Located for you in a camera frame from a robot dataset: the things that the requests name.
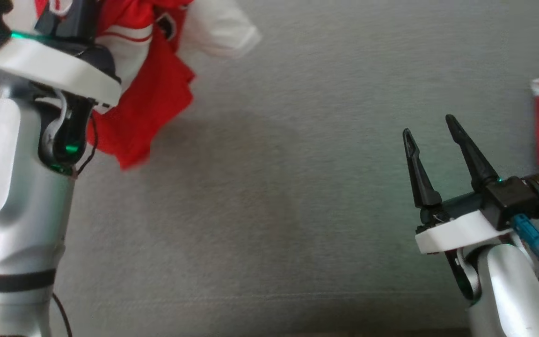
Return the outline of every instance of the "white stripe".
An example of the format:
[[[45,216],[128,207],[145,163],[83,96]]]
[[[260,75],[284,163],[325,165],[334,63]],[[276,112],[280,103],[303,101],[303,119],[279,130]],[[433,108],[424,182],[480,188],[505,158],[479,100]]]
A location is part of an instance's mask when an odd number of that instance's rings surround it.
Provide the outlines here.
[[[57,16],[66,16],[70,7],[72,7],[72,0],[59,0],[60,9],[55,7],[56,0],[49,1],[49,10]]]
[[[114,34],[120,34],[122,36],[126,36],[128,38],[134,38],[134,39],[137,39],[137,40],[142,40],[144,38],[147,38],[149,36],[151,36],[151,34],[153,33],[153,25],[149,25],[145,28],[141,28],[141,29],[132,29],[132,28],[126,28],[126,27],[122,27],[122,26],[111,26],[109,28],[107,28],[107,30],[105,32],[103,32],[103,34],[105,33],[114,33]]]
[[[533,95],[539,97],[539,79],[534,79],[531,83]]]

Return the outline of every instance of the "silver robot arm segment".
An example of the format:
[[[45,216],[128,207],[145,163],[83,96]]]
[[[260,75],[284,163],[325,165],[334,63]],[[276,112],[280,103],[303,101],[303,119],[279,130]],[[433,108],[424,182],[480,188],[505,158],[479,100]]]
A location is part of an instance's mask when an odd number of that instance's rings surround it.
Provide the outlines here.
[[[30,36],[3,24],[11,2],[0,0],[0,336],[51,335],[74,166],[92,107],[114,106],[121,95],[111,54],[92,41],[95,6],[75,0],[55,33]]]
[[[481,293],[468,309],[472,334],[539,337],[539,281],[513,245],[484,247],[477,256]]]

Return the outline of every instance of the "green led light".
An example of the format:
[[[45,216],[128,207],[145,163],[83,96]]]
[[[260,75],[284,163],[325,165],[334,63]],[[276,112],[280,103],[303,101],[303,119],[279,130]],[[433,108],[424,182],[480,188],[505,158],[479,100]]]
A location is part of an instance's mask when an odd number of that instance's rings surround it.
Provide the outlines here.
[[[77,145],[66,145],[66,151],[69,154],[75,154],[79,151],[79,147]]]
[[[22,34],[19,32],[11,32],[12,38],[29,38],[26,34]]]

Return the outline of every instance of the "red and white jacket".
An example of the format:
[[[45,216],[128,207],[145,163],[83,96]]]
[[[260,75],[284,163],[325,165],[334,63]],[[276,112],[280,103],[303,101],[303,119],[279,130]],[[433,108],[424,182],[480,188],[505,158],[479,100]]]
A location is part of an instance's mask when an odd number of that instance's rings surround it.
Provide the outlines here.
[[[160,128],[192,101],[193,72],[177,56],[180,43],[212,56],[238,58],[261,36],[234,0],[104,0],[96,42],[114,56],[120,104],[96,107],[98,149],[123,169],[144,162]],[[64,16],[72,0],[35,0]],[[94,142],[93,126],[88,141]]]

